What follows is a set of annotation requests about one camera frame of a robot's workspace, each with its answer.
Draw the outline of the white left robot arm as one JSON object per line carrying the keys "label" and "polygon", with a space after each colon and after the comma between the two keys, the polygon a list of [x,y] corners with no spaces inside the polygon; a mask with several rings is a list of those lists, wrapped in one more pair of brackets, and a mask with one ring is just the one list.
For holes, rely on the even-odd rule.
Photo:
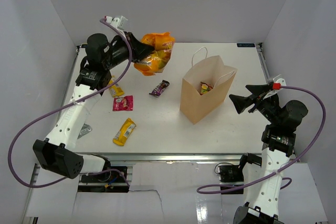
{"label": "white left robot arm", "polygon": [[67,107],[44,140],[36,140],[33,151],[40,166],[50,172],[74,179],[80,173],[93,173],[101,182],[110,178],[107,159],[74,152],[78,135],[89,112],[103,95],[111,80],[110,70],[128,60],[138,62],[149,56],[154,47],[138,41],[131,32],[108,41],[101,33],[88,37],[86,56]]}

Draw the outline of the colourful fruit gummy bag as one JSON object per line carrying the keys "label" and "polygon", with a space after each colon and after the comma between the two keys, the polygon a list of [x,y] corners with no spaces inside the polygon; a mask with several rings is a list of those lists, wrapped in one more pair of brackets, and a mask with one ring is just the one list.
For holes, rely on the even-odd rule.
{"label": "colourful fruit gummy bag", "polygon": [[205,82],[200,82],[200,85],[201,85],[200,95],[204,95],[213,89],[211,85]]}

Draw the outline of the purple chocolate bar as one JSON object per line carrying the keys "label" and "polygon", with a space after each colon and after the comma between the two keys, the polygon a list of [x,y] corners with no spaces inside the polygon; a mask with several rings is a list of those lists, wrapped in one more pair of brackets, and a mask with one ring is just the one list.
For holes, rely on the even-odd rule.
{"label": "purple chocolate bar", "polygon": [[150,93],[154,97],[159,97],[165,89],[170,85],[170,83],[166,80],[162,80]]}

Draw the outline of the large orange gummy bag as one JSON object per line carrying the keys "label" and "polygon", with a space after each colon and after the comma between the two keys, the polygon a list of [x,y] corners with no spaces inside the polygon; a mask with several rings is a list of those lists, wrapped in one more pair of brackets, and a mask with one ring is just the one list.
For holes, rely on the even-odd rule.
{"label": "large orange gummy bag", "polygon": [[154,47],[154,51],[134,67],[144,76],[153,76],[162,73],[171,58],[175,38],[170,32],[150,33],[143,36],[141,42]]}

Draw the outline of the yellow snack bar wrapper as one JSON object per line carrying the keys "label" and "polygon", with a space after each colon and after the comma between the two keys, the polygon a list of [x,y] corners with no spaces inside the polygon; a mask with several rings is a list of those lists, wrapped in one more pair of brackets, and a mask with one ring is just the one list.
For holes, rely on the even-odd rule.
{"label": "yellow snack bar wrapper", "polygon": [[131,118],[127,118],[124,124],[121,126],[118,133],[113,138],[113,143],[119,146],[124,146],[129,136],[132,134],[136,128],[136,124],[132,121]]}

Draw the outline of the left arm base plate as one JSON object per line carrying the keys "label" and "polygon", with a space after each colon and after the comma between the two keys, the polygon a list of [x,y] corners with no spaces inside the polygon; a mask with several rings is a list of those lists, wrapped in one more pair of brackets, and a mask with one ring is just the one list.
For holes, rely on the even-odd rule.
{"label": "left arm base plate", "polygon": [[[127,171],[128,168],[126,166],[112,166],[112,169],[117,169],[120,173],[123,174],[125,178],[127,178]],[[89,176],[89,175],[82,175],[80,178],[81,183],[124,183],[124,179],[116,171],[109,171],[104,174]]]}

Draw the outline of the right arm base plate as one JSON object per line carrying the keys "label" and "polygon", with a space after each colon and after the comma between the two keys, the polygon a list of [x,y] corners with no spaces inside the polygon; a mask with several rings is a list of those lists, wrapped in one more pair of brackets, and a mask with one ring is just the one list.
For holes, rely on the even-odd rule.
{"label": "right arm base plate", "polygon": [[244,184],[243,172],[238,165],[227,162],[218,163],[214,172],[219,176],[220,190],[231,189]]}

